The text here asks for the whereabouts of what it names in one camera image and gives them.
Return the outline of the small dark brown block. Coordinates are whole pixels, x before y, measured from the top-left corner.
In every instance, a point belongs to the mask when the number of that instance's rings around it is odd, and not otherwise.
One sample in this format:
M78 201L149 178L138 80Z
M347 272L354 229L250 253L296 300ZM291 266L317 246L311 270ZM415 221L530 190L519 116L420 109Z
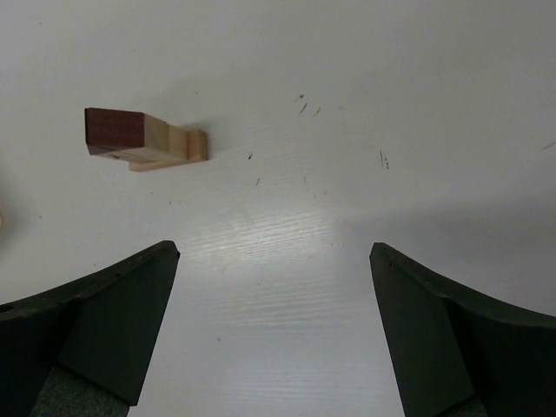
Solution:
M145 114L117 109L84 110L85 142L92 156L139 149L144 145Z

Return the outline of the light wood cube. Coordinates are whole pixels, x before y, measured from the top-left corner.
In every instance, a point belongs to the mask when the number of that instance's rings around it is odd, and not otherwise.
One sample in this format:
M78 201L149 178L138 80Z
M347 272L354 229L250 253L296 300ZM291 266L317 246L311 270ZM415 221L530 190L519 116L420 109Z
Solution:
M187 131L174 125L169 125L169 155L173 161L186 162L188 160Z

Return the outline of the notched light wood block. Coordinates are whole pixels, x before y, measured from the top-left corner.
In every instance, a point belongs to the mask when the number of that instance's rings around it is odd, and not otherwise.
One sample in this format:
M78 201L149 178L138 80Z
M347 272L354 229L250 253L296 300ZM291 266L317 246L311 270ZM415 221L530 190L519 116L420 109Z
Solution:
M169 152L169 125L161 119L143 115L134 125L126 125L116 149L110 154L126 162L148 163L169 162L173 156Z

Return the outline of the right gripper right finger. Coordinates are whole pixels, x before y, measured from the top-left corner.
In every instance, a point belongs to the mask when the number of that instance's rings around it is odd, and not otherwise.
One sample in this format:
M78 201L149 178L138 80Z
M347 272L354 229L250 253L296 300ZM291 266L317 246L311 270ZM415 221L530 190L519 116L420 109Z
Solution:
M406 416L553 416L555 319L499 301L386 243L369 257Z

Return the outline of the long light wood block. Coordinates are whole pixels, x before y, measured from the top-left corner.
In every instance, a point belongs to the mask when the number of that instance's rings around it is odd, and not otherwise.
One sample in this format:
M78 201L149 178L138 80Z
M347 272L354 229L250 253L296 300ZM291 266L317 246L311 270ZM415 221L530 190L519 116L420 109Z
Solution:
M145 172L155 169L172 168L209 159L208 134L199 129L183 130L169 127L169 150L148 162L130 162L129 170Z

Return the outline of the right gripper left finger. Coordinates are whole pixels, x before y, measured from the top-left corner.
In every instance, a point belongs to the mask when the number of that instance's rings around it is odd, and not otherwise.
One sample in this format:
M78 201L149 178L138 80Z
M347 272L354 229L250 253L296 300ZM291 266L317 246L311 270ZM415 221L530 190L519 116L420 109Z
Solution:
M162 241L1 306L3 416L126 416L136 406L180 253Z

